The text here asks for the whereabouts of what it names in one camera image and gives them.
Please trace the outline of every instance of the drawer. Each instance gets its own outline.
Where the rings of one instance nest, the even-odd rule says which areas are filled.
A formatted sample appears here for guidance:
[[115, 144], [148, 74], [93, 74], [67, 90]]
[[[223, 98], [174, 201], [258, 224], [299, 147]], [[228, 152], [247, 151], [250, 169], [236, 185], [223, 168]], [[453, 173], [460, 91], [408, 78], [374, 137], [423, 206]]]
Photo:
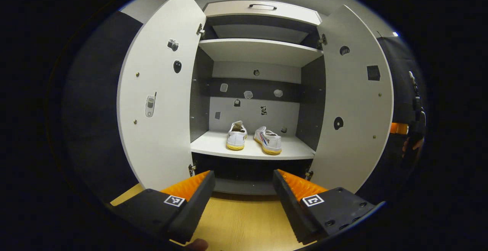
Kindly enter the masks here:
[[232, 0], [208, 3], [204, 8], [208, 18], [222, 15], [264, 15], [286, 18], [311, 25], [319, 25], [322, 20], [314, 10], [292, 4], [274, 1]]

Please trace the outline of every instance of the shoe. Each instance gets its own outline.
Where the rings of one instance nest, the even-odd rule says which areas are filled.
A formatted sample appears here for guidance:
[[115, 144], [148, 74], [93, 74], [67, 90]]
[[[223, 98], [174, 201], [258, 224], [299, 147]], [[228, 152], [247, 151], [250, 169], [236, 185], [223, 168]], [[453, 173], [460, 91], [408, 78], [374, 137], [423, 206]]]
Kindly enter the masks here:
[[281, 153], [281, 136], [266, 130], [266, 127], [260, 127], [254, 132], [254, 140], [261, 144], [263, 151], [270, 155]]
[[227, 134], [226, 146], [231, 150], [242, 150], [244, 149], [244, 140], [246, 138], [247, 130], [242, 125], [242, 121], [234, 122]]

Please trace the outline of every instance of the yellow sole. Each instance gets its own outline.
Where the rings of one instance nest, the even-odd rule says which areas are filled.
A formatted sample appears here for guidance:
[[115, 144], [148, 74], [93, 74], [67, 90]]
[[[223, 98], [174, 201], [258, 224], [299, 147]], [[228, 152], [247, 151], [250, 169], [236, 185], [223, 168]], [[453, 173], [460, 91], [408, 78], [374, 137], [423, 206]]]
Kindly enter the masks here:
[[257, 143], [259, 143], [261, 145], [261, 147], [263, 148], [263, 151], [266, 153], [266, 154], [270, 154], [270, 155], [279, 155], [281, 153], [281, 150], [279, 151], [271, 151], [271, 150], [268, 150], [265, 148], [265, 146], [257, 139], [257, 138], [254, 138], [254, 140], [256, 140]]
[[227, 146], [227, 148], [229, 148], [230, 150], [242, 150], [244, 149], [244, 146], [232, 146], [232, 145], [229, 145], [229, 144], [225, 144], [225, 146]]

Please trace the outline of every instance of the human hand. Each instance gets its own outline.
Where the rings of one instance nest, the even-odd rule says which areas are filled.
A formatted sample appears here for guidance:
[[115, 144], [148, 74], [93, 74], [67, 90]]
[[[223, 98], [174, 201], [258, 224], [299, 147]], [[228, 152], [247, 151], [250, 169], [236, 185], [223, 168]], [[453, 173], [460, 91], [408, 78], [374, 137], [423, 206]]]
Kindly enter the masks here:
[[[405, 156], [406, 145], [408, 144], [408, 140], [410, 140], [410, 137], [406, 138], [406, 141], [403, 143], [403, 148], [401, 149], [403, 151], [403, 154], [401, 155], [401, 157]], [[412, 150], [416, 150], [417, 148], [422, 147], [423, 143], [424, 143], [424, 138], [417, 141], [417, 143], [412, 147]]]
[[209, 243], [202, 239], [196, 239], [185, 246], [186, 251], [205, 251], [207, 248], [209, 248]]

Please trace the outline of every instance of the door hinge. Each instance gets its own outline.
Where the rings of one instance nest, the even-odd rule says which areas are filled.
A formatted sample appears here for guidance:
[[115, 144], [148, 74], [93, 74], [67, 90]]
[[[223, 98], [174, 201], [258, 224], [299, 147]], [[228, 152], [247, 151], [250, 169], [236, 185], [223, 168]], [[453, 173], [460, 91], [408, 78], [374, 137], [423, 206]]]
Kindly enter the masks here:
[[194, 171], [197, 169], [197, 166], [193, 166], [193, 165], [188, 165], [188, 172], [190, 172], [190, 177], [193, 176], [193, 173]]
[[323, 50], [323, 44], [327, 45], [326, 34], [322, 34], [322, 38], [317, 41], [317, 49]]
[[201, 34], [202, 37], [205, 37], [205, 30], [204, 30], [204, 26], [200, 23], [200, 26], [198, 26], [198, 30], [197, 30], [197, 35]]
[[310, 179], [313, 176], [313, 171], [310, 171], [310, 172], [305, 173], [305, 176], [306, 176], [307, 181], [310, 181]]

